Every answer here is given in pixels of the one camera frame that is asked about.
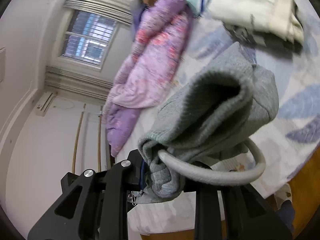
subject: wooden stick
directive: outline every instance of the wooden stick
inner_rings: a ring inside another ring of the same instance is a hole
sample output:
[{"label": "wooden stick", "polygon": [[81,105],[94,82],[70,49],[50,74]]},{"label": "wooden stick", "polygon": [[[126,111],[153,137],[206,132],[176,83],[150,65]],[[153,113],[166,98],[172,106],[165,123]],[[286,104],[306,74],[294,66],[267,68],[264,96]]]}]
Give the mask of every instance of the wooden stick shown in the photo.
[{"label": "wooden stick", "polygon": [[83,119],[83,114],[84,114],[84,109],[87,104],[83,105],[83,110],[81,112],[79,124],[78,124],[78,130],[77,130],[77,135],[76,135],[76,141],[75,141],[75,149],[73,150],[73,160],[72,160],[72,173],[76,174],[76,156],[77,156],[77,148],[78,148],[78,141],[79,141],[79,134],[80,134],[80,128],[82,124],[82,119]]},{"label": "wooden stick", "polygon": [[99,114],[99,131],[98,131],[98,172],[101,172],[101,119],[102,119],[102,106],[100,106],[100,114]]}]

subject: mattress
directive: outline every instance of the mattress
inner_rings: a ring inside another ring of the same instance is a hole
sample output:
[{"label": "mattress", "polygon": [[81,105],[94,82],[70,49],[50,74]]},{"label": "mattress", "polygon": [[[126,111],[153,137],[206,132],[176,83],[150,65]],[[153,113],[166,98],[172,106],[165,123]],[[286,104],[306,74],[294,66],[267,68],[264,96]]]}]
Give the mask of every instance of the mattress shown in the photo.
[{"label": "mattress", "polygon": [[[308,0],[295,2],[304,28],[303,52],[297,55],[268,48],[251,50],[257,64],[275,74],[280,100],[277,117],[250,137],[267,162],[263,175],[252,183],[265,198],[297,174],[312,156],[320,139],[320,19]],[[170,84],[168,98],[229,46],[230,37],[221,22],[212,20],[206,13],[195,19],[188,46]],[[139,138],[151,128],[159,108],[142,111],[116,162],[126,159],[129,152],[137,148]],[[212,168],[244,171],[254,165],[252,155],[247,153],[218,162]],[[193,229],[195,199],[195,193],[183,192],[166,203],[137,205],[128,213],[129,226],[141,234]]]}]

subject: bed sheet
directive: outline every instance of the bed sheet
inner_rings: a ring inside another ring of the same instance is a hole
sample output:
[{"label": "bed sheet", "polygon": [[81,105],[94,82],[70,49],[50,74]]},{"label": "bed sheet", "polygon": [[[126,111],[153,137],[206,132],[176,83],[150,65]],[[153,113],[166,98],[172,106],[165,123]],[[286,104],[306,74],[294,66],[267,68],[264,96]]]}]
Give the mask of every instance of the bed sheet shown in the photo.
[{"label": "bed sheet", "polygon": [[[275,120],[251,139],[262,150],[267,167],[252,185],[263,196],[276,192],[292,179],[312,156],[320,139],[320,19],[308,0],[295,0],[300,9],[305,43],[301,55],[256,49],[257,64],[275,74],[280,107]],[[233,41],[221,22],[206,17],[195,20],[188,47],[170,85],[168,98]],[[119,162],[137,148],[139,138],[151,128],[160,106],[143,110],[130,138],[116,157]],[[255,165],[250,153],[212,166],[214,170],[243,171]],[[167,233],[194,228],[195,193],[182,193],[166,203],[140,204],[128,213],[132,230],[141,234]]]}]

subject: light switch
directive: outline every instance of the light switch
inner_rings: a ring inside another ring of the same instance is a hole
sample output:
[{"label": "light switch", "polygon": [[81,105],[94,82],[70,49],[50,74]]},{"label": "light switch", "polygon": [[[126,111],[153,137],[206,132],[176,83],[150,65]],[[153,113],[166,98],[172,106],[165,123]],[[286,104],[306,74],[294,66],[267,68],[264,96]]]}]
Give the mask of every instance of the light switch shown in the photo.
[{"label": "light switch", "polygon": [[4,80],[5,69],[5,47],[0,49],[0,82]]}]

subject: air conditioner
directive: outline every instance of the air conditioner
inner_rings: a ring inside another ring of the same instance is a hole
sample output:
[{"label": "air conditioner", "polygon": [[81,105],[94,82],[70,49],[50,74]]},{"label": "air conditioner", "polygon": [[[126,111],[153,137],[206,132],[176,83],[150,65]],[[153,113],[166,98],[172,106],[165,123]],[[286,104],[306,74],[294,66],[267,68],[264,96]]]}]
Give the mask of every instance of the air conditioner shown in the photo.
[{"label": "air conditioner", "polygon": [[53,92],[45,92],[36,106],[36,115],[44,116],[56,95],[57,94]]}]

